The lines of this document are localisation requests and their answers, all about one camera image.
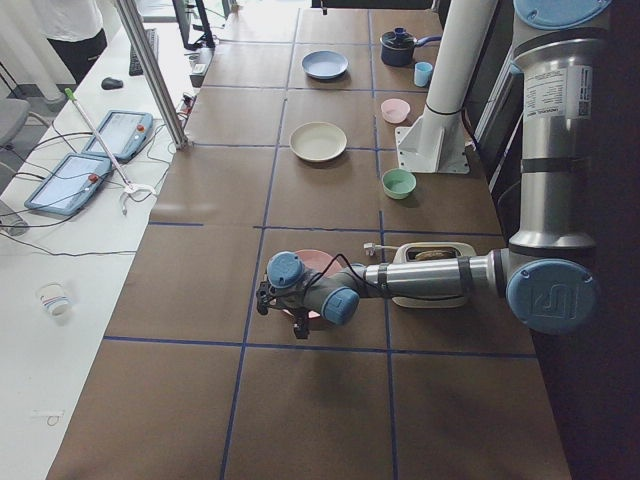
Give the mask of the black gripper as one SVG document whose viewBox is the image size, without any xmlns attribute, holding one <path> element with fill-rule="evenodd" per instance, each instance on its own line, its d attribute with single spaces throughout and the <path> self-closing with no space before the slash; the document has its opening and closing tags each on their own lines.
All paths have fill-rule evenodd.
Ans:
<svg viewBox="0 0 640 480">
<path fill-rule="evenodd" d="M 276 293 L 273 306 L 296 319 L 293 325 L 293 333 L 296 339 L 305 339 L 309 337 L 310 309 L 303 304 L 302 296 L 300 294 Z"/>
</svg>

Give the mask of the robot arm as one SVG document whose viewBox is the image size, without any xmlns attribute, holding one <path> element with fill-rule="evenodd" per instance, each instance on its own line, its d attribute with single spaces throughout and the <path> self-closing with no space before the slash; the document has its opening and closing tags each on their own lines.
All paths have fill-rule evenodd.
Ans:
<svg viewBox="0 0 640 480">
<path fill-rule="evenodd" d="M 528 328 L 559 335 L 596 314 L 594 240 L 579 213 L 592 130 L 594 63 L 609 30 L 607 1 L 518 1 L 506 63 L 524 79 L 518 231 L 503 249 L 477 255 L 458 242 L 413 242 L 389 263 L 315 270 L 275 254 L 256 292 L 260 314 L 284 310 L 299 338 L 316 313 L 341 325 L 363 298 L 408 308 L 450 308 L 476 292 L 504 298 Z"/>
</svg>

